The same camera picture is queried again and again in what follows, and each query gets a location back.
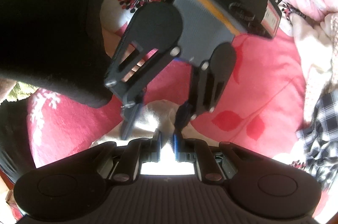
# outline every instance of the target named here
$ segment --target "black and white plaid cloth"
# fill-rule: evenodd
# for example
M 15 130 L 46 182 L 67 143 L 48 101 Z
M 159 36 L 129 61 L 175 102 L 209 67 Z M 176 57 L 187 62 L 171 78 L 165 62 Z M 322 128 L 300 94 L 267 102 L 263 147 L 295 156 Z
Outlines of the black and white plaid cloth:
M 296 135 L 304 144 L 305 170 L 328 189 L 338 170 L 338 89 L 318 100 L 311 126 Z

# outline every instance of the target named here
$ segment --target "red leaf pattern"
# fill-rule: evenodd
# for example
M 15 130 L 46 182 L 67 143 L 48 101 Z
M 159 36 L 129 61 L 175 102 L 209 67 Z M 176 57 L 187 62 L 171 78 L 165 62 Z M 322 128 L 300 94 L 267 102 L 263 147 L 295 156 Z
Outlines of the red leaf pattern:
M 233 111 L 222 111 L 212 120 L 223 131 L 232 131 L 239 126 L 243 119 Z
M 253 140 L 258 140 L 265 130 L 265 124 L 259 115 L 255 116 L 246 127 L 246 134 Z
M 239 84 L 239 71 L 241 69 L 242 63 L 243 63 L 243 43 L 239 45 L 238 47 L 234 48 L 236 50 L 236 64 L 234 66 L 233 76 L 234 80 L 237 84 Z

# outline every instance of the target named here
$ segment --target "fuzzy green fabric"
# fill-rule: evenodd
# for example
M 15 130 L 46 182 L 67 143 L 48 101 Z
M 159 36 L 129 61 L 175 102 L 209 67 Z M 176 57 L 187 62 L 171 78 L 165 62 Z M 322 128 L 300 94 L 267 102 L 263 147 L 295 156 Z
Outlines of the fuzzy green fabric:
M 36 92 L 38 87 L 32 86 L 30 84 L 17 82 L 14 88 L 6 97 L 8 102 L 15 102 L 17 100 L 22 100 L 28 98 L 32 93 Z

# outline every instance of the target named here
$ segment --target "dark trousers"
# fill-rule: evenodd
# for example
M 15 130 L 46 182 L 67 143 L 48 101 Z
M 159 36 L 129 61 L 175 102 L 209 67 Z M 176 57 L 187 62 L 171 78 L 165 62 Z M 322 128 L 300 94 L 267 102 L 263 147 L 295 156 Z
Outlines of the dark trousers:
M 0 168 L 15 183 L 35 169 L 27 131 L 27 99 L 0 105 Z

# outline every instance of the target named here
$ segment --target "white label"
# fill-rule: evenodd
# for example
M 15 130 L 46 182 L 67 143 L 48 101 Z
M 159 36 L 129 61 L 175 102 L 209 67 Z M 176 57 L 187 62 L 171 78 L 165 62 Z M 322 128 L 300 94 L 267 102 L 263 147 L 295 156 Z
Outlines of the white label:
M 268 1 L 264 18 L 262 20 L 263 27 L 270 33 L 271 36 L 276 34 L 278 29 L 280 17 L 270 1 Z

